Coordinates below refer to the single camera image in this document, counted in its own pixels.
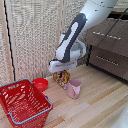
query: black cable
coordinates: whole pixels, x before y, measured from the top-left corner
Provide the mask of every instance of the black cable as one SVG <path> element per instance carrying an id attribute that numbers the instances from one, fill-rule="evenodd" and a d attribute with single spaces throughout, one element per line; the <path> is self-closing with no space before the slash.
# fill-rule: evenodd
<path id="1" fill-rule="evenodd" d="M 93 48 L 88 54 L 86 54 L 85 56 L 89 55 L 92 53 L 92 51 L 94 51 L 102 42 L 103 40 L 107 37 L 107 35 L 110 33 L 110 31 L 114 28 L 114 26 L 117 24 L 117 22 L 122 18 L 122 16 L 125 14 L 125 12 L 128 11 L 128 8 L 121 14 L 121 16 L 116 20 L 116 22 L 113 24 L 113 26 L 110 28 L 110 30 L 105 34 L 105 36 L 103 37 L 103 39 L 95 46 L 95 48 Z"/>

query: small box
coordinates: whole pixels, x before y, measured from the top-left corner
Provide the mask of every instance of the small box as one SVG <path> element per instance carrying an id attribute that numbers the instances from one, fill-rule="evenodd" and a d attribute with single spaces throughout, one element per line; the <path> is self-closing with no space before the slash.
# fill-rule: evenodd
<path id="1" fill-rule="evenodd" d="M 60 71 L 53 73 L 53 79 L 61 85 L 64 89 L 68 88 L 68 81 L 70 80 L 70 73 L 67 71 Z"/>

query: cabinet drawer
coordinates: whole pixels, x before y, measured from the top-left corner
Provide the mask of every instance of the cabinet drawer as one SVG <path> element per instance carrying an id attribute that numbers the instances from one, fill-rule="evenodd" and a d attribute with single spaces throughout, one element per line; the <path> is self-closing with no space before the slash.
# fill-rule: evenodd
<path id="1" fill-rule="evenodd" d="M 87 43 L 96 46 L 115 21 L 116 19 L 107 18 L 101 24 L 90 28 L 87 32 Z M 119 20 L 99 47 L 128 57 L 128 21 Z"/>
<path id="2" fill-rule="evenodd" d="M 128 58 L 96 48 L 90 56 L 91 64 L 128 80 Z"/>

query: red cup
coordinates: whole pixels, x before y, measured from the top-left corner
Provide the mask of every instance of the red cup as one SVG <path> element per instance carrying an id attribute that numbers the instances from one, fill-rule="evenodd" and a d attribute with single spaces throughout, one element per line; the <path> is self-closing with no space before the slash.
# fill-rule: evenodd
<path id="1" fill-rule="evenodd" d="M 34 85 L 41 91 L 45 91 L 48 87 L 48 81 L 44 78 L 37 78 L 32 81 Z"/>

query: drawer handle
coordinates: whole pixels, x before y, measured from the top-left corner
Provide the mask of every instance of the drawer handle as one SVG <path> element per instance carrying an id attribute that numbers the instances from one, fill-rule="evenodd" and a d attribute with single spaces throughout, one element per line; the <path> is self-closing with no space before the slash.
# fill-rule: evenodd
<path id="1" fill-rule="evenodd" d="M 114 64 L 114 65 L 116 65 L 116 66 L 120 66 L 118 63 L 113 62 L 113 61 L 110 61 L 110 60 L 108 60 L 108 59 L 105 59 L 105 58 L 103 58 L 102 56 L 96 56 L 96 57 L 97 57 L 98 59 L 105 60 L 105 61 L 107 61 L 108 63 Z"/>
<path id="2" fill-rule="evenodd" d="M 100 36 L 105 36 L 105 34 L 102 34 L 101 32 L 93 32 L 93 34 L 96 34 L 96 35 L 100 35 Z M 121 40 L 121 38 L 119 36 L 109 36 L 107 35 L 107 37 L 110 37 L 110 38 L 113 38 L 113 39 L 117 39 L 117 40 Z"/>

